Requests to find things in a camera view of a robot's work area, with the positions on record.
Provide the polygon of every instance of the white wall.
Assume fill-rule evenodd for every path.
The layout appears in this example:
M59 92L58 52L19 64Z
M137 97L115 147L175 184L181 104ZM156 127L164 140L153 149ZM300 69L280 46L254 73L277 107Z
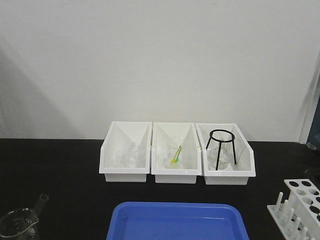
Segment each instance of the white wall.
M0 0L0 136L102 139L112 120L237 123L298 141L319 0Z

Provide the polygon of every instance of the white plastic bin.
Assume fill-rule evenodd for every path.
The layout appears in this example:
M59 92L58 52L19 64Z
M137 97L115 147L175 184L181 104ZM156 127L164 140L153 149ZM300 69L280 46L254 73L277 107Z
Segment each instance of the white plastic bin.
M152 122L113 121L100 150L106 182L145 182L150 173Z
M196 123L195 127L200 140L203 175L207 185L246 185L249 177L256 176L254 151L237 124ZM217 129L227 130L234 134L236 164L231 161L225 169L215 170L209 165L209 150L206 150L206 146L210 138L210 132ZM214 140L211 140L210 144L215 144L216 147L219 146L219 143ZM231 142L225 143L225 147L233 154Z
M172 163L181 146L179 161ZM195 184L202 175L201 148L194 123L154 122L151 173L156 183Z

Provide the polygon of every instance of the glass beaker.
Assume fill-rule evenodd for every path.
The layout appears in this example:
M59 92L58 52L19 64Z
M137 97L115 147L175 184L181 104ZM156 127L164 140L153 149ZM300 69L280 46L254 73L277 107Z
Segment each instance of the glass beaker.
M171 137L166 142L167 156L164 165L167 169L184 169L188 155L189 141L184 137Z
M142 160L142 148L134 144L125 149L120 149L115 154L117 168L138 168Z
M0 239L35 240L36 224L39 222L30 208L18 208L0 218Z

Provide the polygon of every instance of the glassware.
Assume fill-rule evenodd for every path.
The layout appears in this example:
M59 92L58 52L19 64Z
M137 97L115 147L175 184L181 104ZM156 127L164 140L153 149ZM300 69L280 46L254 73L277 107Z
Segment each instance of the glassware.
M129 148L120 149L115 154L117 168L139 168L141 167L142 148L133 144Z
M183 137L172 137L167 140L167 156L164 165L167 169L184 169L189 141Z
M41 194L33 209L18 208L0 218L1 240L39 240L36 224L49 197Z

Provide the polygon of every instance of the glass measuring beaker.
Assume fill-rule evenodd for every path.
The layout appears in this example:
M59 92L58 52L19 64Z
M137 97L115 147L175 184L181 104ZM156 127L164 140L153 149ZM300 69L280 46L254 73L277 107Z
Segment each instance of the glass measuring beaker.
M164 165L167 169L184 169L188 155L189 140L184 137L171 137L166 142L167 155Z
M36 239L35 225L39 222L30 208L18 208L0 218L0 239L33 240Z

